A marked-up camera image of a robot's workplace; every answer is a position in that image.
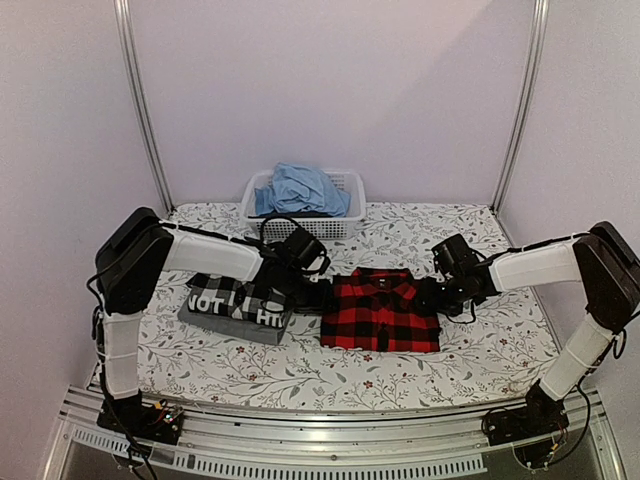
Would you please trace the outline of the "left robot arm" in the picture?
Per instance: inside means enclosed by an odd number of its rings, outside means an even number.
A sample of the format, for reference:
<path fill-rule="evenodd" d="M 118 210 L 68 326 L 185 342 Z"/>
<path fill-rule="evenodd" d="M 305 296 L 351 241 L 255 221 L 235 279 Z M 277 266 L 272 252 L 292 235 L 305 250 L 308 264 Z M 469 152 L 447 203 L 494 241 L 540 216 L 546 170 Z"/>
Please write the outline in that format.
<path fill-rule="evenodd" d="M 128 434 L 148 426 L 139 393 L 138 336 L 144 311 L 164 272 L 226 276 L 272 287 L 301 311 L 317 312 L 329 289 L 313 276 L 330 265 L 326 247 L 301 225 L 283 241 L 234 238 L 163 221 L 147 207 L 136 209 L 95 256 L 86 287 L 96 298 L 92 337 L 101 364 L 101 385 L 111 419 Z"/>

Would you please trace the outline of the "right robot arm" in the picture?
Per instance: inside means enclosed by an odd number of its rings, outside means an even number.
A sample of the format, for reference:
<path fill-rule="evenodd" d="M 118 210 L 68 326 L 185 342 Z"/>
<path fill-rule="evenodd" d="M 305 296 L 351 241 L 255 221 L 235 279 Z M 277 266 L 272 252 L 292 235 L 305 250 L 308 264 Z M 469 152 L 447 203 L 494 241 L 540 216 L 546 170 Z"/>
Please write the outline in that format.
<path fill-rule="evenodd" d="M 433 247 L 432 256 L 436 275 L 420 281 L 414 300 L 427 313 L 456 317 L 489 298 L 530 288 L 554 322 L 573 314 L 568 326 L 554 325 L 565 336 L 562 349 L 518 412 L 517 427 L 527 436 L 554 422 L 554 404 L 598 368 L 639 316 L 639 257 L 608 221 L 488 257 L 456 234 Z"/>

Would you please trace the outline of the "aluminium post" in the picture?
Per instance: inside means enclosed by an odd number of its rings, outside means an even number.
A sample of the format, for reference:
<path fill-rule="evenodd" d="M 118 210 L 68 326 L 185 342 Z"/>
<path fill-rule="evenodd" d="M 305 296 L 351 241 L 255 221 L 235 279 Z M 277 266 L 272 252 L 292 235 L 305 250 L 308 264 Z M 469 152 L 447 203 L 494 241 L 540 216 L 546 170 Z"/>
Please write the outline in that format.
<path fill-rule="evenodd" d="M 491 203 L 491 209 L 496 216 L 500 215 L 506 204 L 506 197 L 524 138 L 544 50 L 549 6 L 550 2 L 548 0 L 536 0 L 533 5 L 531 32 L 515 118 L 498 178 L 498 184 Z"/>
<path fill-rule="evenodd" d="M 162 164 L 148 107 L 136 49 L 130 2 L 127 0 L 115 0 L 113 5 L 125 73 L 129 83 L 132 104 L 139 126 L 143 148 L 161 205 L 166 212 L 172 212 L 175 204 L 171 195 L 168 177 Z"/>

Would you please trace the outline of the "right aluminium post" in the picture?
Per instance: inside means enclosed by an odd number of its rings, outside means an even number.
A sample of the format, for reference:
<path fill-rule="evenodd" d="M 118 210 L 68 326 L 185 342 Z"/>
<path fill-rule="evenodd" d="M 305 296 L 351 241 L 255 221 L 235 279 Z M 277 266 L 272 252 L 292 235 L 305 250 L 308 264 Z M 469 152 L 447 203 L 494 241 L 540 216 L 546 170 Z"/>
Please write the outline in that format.
<path fill-rule="evenodd" d="M 548 0 L 536 0 L 533 5 L 531 32 L 515 118 L 498 178 L 498 184 L 491 203 L 491 209 L 496 216 L 500 215 L 506 204 L 506 197 L 524 138 L 544 50 L 549 6 L 550 2 Z"/>

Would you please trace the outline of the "blue shirt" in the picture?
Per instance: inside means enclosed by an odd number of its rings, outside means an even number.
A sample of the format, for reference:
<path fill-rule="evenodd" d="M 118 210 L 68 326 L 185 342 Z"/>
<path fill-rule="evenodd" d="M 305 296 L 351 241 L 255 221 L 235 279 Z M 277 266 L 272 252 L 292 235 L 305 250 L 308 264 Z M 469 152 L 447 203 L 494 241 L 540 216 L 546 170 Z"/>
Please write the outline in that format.
<path fill-rule="evenodd" d="M 351 196 L 315 167 L 278 163 L 268 185 L 254 189 L 255 213 L 307 214 L 345 217 Z"/>

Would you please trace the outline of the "left aluminium post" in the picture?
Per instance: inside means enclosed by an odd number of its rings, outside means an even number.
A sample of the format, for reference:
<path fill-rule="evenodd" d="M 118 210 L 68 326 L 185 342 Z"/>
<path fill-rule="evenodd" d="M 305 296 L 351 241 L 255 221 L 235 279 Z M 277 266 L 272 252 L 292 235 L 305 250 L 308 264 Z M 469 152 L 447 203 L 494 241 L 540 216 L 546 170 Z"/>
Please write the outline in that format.
<path fill-rule="evenodd" d="M 115 0 L 113 5 L 125 73 L 129 83 L 132 104 L 139 126 L 143 148 L 161 205 L 166 212 L 172 212 L 175 204 L 171 195 L 168 177 L 162 164 L 148 107 L 136 49 L 130 2 L 127 0 Z"/>

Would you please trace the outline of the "aluminium front rail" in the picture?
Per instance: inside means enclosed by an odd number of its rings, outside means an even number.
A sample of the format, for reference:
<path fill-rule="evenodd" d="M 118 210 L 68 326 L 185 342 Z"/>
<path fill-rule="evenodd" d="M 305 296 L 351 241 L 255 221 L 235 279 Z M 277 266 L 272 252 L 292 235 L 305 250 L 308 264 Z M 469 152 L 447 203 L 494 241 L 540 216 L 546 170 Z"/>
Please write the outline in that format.
<path fill-rule="evenodd" d="M 609 419 L 594 389 L 566 401 L 569 428 L 552 464 L 532 458 L 538 436 L 493 445 L 487 413 L 512 402 L 434 410 L 315 414 L 188 405 L 174 445 L 149 443 L 135 455 L 97 423 L 102 399 L 70 387 L 54 424 L 44 479 L 628 479 Z"/>

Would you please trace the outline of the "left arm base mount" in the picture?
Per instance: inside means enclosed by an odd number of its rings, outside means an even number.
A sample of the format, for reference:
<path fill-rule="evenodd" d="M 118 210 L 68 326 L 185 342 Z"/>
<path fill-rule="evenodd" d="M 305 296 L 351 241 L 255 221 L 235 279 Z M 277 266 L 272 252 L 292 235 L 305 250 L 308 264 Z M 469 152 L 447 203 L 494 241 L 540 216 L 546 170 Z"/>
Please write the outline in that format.
<path fill-rule="evenodd" d="M 106 381 L 100 378 L 103 394 L 97 425 L 103 429 L 134 438 L 177 445 L 182 433 L 184 409 L 169 405 L 162 399 L 153 405 L 145 405 L 142 393 L 123 399 L 115 399 L 108 391 Z"/>

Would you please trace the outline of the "red black plaid shirt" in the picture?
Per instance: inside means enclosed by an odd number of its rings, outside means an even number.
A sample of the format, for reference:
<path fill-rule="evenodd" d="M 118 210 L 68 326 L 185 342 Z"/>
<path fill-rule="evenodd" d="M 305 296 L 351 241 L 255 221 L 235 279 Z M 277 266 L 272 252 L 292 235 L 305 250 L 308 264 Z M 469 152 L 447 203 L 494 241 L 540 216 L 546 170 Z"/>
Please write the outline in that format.
<path fill-rule="evenodd" d="M 421 281 L 408 269 L 358 267 L 332 280 L 332 303 L 321 320 L 320 345 L 344 350 L 436 353 L 440 323 L 421 310 Z"/>

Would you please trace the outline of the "grey shirt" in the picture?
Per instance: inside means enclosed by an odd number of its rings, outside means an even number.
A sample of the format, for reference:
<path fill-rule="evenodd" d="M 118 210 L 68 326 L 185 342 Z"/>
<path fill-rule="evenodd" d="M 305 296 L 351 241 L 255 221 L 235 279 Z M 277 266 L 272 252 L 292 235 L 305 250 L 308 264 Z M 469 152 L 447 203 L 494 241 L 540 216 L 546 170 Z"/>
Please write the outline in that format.
<path fill-rule="evenodd" d="M 220 315 L 195 313 L 189 310 L 189 302 L 194 297 L 194 294 L 190 294 L 178 311 L 177 317 L 183 323 L 235 339 L 267 345 L 279 345 L 284 338 L 288 320 L 285 320 L 283 327 L 276 328 Z"/>

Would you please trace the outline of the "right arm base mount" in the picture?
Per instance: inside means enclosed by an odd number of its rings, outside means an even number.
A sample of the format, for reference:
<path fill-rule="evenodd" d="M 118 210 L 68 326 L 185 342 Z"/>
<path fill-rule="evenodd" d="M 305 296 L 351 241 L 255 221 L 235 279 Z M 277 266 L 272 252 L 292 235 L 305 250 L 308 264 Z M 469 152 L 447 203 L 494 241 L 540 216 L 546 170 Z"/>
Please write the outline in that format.
<path fill-rule="evenodd" d="M 481 431 L 491 446 L 524 441 L 514 455 L 524 467 L 536 470 L 548 467 L 566 444 L 568 416 L 564 402 L 527 398 L 514 409 L 490 409 L 482 418 Z"/>

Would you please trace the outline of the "white plastic basket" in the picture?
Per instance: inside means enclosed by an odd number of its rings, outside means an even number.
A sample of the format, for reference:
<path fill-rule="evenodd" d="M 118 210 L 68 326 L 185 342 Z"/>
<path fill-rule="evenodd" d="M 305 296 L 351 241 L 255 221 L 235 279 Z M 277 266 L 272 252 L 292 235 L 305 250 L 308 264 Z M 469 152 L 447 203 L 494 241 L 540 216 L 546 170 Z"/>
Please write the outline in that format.
<path fill-rule="evenodd" d="M 366 199 L 363 181 L 352 170 L 325 169 L 332 183 L 350 195 L 350 205 L 345 217 L 300 217 L 294 220 L 319 240 L 346 240 L 356 234 L 356 227 L 366 216 Z M 256 214 L 255 190 L 271 184 L 272 170 L 254 174 L 248 181 L 239 208 L 241 224 L 256 236 L 265 220 Z"/>

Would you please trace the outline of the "black white plaid shirt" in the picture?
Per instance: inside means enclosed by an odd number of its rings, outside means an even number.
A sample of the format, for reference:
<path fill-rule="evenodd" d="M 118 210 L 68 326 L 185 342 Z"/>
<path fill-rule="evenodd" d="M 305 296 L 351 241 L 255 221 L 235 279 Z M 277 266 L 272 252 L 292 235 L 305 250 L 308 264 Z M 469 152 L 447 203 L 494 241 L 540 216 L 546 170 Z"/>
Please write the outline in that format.
<path fill-rule="evenodd" d="M 191 313 L 273 328 L 283 328 L 293 313 L 293 304 L 273 287 L 204 274 L 194 275 L 186 285 L 190 288 L 187 309 Z"/>

